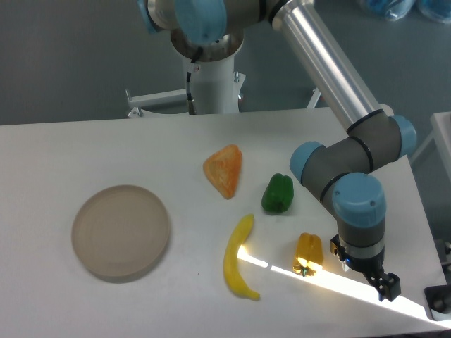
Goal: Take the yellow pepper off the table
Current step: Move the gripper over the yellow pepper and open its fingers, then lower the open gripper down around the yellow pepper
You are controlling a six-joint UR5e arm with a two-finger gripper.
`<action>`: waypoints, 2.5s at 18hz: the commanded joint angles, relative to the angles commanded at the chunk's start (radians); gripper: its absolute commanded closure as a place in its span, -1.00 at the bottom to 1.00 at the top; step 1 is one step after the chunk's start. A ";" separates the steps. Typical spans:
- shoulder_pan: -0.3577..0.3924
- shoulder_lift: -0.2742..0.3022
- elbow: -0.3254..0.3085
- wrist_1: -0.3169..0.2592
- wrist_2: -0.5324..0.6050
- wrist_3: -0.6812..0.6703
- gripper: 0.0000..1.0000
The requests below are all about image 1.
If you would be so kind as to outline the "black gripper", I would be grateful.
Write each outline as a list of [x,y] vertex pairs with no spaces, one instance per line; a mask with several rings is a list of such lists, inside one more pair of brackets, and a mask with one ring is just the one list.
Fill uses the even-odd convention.
[[370,258],[358,258],[346,251],[344,262],[348,268],[364,273],[367,282],[378,292],[379,301],[394,301],[401,294],[400,279],[393,273],[383,273],[384,258],[384,248]]

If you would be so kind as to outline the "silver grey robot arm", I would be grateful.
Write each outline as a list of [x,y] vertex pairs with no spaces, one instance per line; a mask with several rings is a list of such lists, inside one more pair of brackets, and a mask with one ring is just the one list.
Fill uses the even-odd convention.
[[402,116],[389,116],[324,25],[313,1],[139,1],[149,32],[167,30],[182,56],[182,96],[192,115],[235,113],[238,90],[231,69],[246,27],[267,21],[286,38],[300,63],[344,127],[332,145],[307,142],[290,159],[292,174],[335,218],[330,249],[362,273],[380,300],[400,295],[397,275],[383,269],[386,203],[373,172],[413,152],[416,132]]

